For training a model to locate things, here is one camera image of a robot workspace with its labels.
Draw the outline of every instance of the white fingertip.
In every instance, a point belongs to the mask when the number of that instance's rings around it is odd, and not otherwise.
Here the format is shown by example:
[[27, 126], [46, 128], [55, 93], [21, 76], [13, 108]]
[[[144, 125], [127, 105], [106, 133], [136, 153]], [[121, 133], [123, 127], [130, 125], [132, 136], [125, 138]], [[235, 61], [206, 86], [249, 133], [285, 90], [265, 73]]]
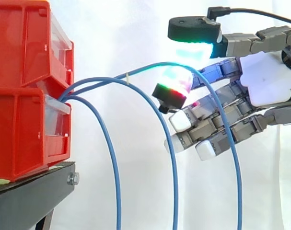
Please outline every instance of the white fingertip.
[[[182, 151], [185, 150], [183, 145], [182, 145], [182, 143], [181, 143], [181, 141], [179, 140], [179, 138], [178, 138], [178, 136], [176, 134], [172, 135], [171, 139], [172, 139], [172, 144], [173, 144], [175, 153], [179, 153], [179, 152], [182, 152]], [[165, 146], [166, 150], [170, 153], [169, 145], [168, 145], [168, 141], [167, 140], [164, 141], [164, 146]]]
[[180, 110], [170, 117], [170, 122], [177, 133], [184, 132], [192, 125], [185, 112]]
[[195, 146], [195, 149], [202, 161], [216, 157], [216, 153], [208, 140], [202, 141]]

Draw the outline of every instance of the black cable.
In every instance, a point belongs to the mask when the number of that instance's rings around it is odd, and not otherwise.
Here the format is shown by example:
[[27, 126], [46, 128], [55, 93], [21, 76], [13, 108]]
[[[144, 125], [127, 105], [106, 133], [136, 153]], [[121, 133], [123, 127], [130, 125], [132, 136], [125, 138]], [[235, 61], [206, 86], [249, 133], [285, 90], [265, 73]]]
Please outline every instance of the black cable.
[[291, 23], [291, 19], [289, 18], [284, 18], [282, 16], [273, 14], [273, 13], [269, 13], [269, 12], [265, 12], [265, 11], [259, 11], [259, 10], [253, 10], [253, 9], [246, 9], [246, 8], [234, 8], [234, 9], [230, 9], [230, 13], [254, 13], [254, 14], [259, 14], [259, 15], [263, 15], [263, 16], [267, 16], [270, 18], [274, 18], [286, 23]]

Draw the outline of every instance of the metal bolt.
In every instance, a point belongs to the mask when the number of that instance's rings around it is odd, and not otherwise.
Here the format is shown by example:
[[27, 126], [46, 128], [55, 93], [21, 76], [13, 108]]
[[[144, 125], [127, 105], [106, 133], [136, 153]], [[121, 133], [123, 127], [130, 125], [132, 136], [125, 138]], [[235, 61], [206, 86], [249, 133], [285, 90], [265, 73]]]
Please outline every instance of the metal bolt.
[[68, 176], [68, 184], [70, 185], [78, 185], [79, 184], [79, 173], [71, 172]]

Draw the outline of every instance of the black metal stand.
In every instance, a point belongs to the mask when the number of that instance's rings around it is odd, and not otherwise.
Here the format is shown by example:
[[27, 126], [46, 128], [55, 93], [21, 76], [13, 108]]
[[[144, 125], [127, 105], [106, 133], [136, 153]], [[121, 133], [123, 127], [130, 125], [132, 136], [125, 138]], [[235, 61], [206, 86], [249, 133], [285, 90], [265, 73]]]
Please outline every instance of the black metal stand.
[[71, 192], [74, 162], [0, 186], [0, 230], [49, 230], [54, 208]]

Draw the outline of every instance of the white backdrop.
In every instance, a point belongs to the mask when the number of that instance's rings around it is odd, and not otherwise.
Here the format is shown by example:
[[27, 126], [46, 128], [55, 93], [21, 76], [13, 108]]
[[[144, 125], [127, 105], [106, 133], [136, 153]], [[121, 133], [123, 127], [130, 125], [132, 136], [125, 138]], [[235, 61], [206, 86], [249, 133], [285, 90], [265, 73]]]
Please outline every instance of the white backdrop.
[[[164, 50], [168, 20], [172, 17], [206, 15], [208, 7], [221, 5], [265, 10], [291, 18], [291, 0], [50, 1], [55, 16], [75, 43], [76, 81], [113, 77], [153, 62], [168, 61]], [[247, 14], [225, 16], [219, 22], [224, 33], [255, 33], [284, 24]], [[251, 57], [243, 60], [246, 72], [250, 61]], [[150, 95], [161, 72], [150, 70], [130, 81]], [[274, 73], [268, 69], [259, 74]], [[206, 93], [200, 89], [192, 99]], [[108, 85], [83, 96], [103, 116], [116, 149], [123, 230], [171, 229], [171, 164], [158, 118], [139, 96], [122, 86]], [[281, 128], [281, 148], [279, 131], [278, 127], [269, 127], [237, 145], [243, 178], [244, 230], [283, 230], [284, 226], [291, 230], [291, 126]], [[51, 229], [115, 229], [115, 187], [108, 149], [94, 115], [78, 103], [73, 103], [72, 135], [71, 160], [77, 162], [81, 182], [56, 208]], [[177, 163], [179, 229], [235, 229], [237, 198], [231, 153], [201, 162], [192, 149], [178, 154]]]

